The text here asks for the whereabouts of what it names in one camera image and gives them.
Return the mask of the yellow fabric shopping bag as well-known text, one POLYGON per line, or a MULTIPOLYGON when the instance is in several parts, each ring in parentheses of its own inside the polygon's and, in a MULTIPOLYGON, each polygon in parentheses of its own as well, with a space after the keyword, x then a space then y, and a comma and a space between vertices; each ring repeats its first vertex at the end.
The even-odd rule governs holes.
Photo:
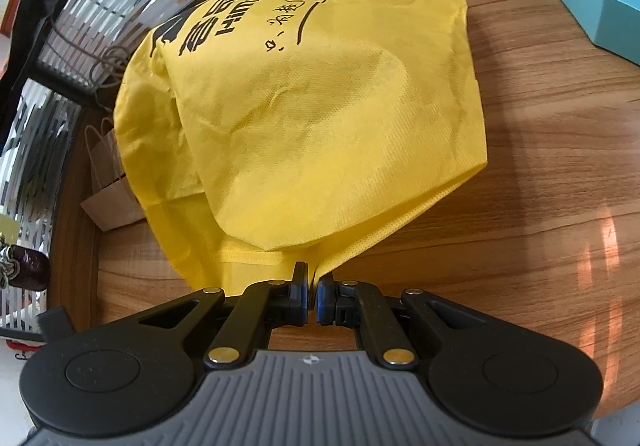
POLYGON ((129 185, 193 289, 311 280, 487 164, 466 0, 207 0, 154 28, 114 110, 129 185))

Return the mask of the brown paper bag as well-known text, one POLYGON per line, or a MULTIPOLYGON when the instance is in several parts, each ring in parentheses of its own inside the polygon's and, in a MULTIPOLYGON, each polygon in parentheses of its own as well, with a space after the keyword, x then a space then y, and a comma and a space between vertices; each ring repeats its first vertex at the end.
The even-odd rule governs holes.
POLYGON ((92 194, 81 207, 101 232, 128 226, 144 219, 132 192, 115 140, 114 123, 103 118, 100 127, 85 127, 92 194))

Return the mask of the black fabric bag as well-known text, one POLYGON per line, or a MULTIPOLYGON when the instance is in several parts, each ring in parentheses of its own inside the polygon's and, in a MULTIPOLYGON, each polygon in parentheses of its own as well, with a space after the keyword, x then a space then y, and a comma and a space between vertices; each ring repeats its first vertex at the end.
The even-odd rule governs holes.
POLYGON ((9 61, 1 78, 1 146, 11 132, 17 113, 29 58, 36 56, 36 44, 46 21, 63 0, 21 0, 11 31, 9 61))

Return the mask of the dark red object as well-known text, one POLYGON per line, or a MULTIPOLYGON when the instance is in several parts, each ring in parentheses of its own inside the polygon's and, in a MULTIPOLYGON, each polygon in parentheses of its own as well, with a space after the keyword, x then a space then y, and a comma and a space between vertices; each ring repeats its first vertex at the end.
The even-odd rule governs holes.
POLYGON ((40 251, 5 244, 1 247, 1 288, 20 288, 40 292, 48 288, 51 264, 40 251))

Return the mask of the frosted glass partition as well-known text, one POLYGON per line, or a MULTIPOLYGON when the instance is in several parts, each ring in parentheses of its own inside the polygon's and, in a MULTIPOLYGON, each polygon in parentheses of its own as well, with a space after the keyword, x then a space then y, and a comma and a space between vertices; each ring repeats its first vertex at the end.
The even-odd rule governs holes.
POLYGON ((1 151, 1 232, 49 253, 62 175, 79 119, 106 105, 116 67, 156 24, 196 0, 63 0, 46 21, 22 79, 1 151))

